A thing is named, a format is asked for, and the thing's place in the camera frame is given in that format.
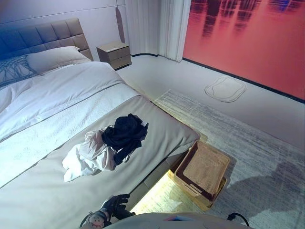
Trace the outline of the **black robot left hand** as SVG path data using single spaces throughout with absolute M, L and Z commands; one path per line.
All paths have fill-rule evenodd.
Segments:
M 126 204 L 128 203 L 129 198 L 130 194 L 111 196 L 103 203 L 100 210 L 107 212 L 109 220 L 112 216 L 116 217 L 117 219 L 125 219 L 127 217 L 134 216 L 134 212 L 129 212 L 126 210 Z

